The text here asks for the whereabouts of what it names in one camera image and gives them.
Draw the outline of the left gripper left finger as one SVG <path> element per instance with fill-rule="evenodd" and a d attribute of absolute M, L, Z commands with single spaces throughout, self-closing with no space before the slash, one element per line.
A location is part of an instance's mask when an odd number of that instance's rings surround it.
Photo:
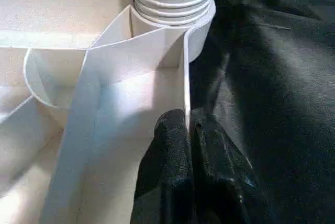
<path fill-rule="evenodd" d="M 165 112 L 139 165 L 131 223 L 192 223 L 190 154 L 184 112 Z"/>

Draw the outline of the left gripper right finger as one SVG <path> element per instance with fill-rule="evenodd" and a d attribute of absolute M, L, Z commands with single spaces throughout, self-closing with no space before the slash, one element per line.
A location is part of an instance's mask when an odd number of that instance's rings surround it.
<path fill-rule="evenodd" d="M 194 109 L 190 134 L 199 223 L 273 223 L 250 162 L 217 119 Z"/>

